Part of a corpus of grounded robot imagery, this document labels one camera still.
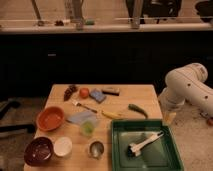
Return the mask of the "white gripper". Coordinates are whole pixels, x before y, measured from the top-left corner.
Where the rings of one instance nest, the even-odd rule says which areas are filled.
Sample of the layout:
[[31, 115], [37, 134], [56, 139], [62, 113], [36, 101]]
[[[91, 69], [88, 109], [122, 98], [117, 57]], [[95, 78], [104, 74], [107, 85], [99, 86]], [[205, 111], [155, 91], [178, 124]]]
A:
[[183, 107], [184, 102], [173, 103], [167, 100], [166, 98], [160, 97], [159, 104], [160, 104], [162, 113], [165, 114], [163, 124], [166, 126], [169, 126], [176, 117], [175, 112], [179, 111]]

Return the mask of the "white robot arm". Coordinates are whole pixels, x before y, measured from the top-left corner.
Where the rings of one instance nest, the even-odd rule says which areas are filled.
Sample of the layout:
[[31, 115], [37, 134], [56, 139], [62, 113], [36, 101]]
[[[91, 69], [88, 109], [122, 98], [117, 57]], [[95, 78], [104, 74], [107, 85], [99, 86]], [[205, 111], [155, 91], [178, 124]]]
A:
[[197, 106], [207, 120], [213, 120], [213, 88], [205, 84], [208, 71], [200, 63], [191, 63], [169, 71], [166, 87], [158, 96], [163, 124], [170, 125], [185, 101]]

